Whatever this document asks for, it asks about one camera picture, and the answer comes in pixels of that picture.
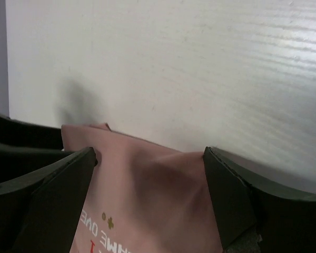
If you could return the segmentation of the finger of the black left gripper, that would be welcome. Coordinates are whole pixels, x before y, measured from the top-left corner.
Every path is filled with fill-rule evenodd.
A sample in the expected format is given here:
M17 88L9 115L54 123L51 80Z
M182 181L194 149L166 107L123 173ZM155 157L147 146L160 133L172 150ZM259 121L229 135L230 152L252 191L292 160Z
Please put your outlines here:
M0 183L59 162L71 152L0 144Z
M16 147L63 149L61 130L13 120L0 114L0 143Z

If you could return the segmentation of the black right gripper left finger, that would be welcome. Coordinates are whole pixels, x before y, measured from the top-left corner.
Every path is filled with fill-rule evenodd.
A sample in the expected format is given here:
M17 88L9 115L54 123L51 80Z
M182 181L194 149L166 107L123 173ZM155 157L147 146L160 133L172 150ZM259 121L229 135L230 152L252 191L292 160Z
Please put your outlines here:
M96 156L84 148L0 183L0 252L69 252Z

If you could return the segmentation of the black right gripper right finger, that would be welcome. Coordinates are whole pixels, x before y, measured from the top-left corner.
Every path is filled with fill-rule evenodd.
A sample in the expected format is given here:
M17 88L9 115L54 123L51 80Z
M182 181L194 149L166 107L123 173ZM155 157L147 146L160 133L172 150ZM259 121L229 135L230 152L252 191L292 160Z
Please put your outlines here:
M269 180L210 147L203 162L224 252L316 252L316 194Z

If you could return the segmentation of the pink t shirt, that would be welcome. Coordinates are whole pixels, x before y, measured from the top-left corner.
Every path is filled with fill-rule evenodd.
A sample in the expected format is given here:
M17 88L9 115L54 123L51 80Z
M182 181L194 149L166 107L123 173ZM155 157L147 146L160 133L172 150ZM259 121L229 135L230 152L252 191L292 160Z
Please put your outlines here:
M222 252L202 152L102 125L64 125L64 149L97 158L71 252Z

